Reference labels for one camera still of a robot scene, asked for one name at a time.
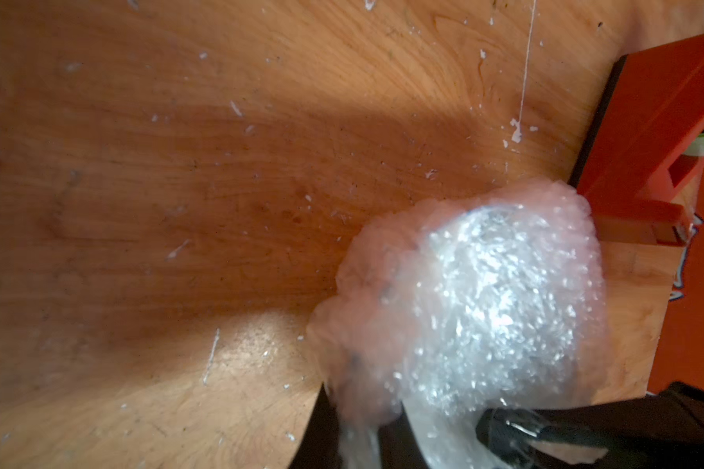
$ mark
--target plywood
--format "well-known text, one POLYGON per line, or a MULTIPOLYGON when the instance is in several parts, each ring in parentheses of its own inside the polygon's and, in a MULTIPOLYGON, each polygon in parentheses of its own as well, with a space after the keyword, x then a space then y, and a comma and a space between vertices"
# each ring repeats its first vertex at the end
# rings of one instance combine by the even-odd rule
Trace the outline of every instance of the plywood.
MULTIPOLYGON (((700 32, 692 0, 1 1, 0 467, 285 467, 366 220, 566 179, 614 59, 700 32)), ((679 253, 604 250, 614 399, 679 253)))

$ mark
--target wood grain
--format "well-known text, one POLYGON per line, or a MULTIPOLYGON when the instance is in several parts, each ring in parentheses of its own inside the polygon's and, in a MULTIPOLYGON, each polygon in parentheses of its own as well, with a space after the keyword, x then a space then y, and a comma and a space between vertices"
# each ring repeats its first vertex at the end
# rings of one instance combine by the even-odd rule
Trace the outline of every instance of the wood grain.
MULTIPOLYGON (((566 179, 614 59, 704 32, 704 1, 538 0, 515 144, 532 7, 1 1, 0 467, 285 467, 366 220, 566 179)), ((643 393, 678 256, 605 246, 600 399, 643 393)))

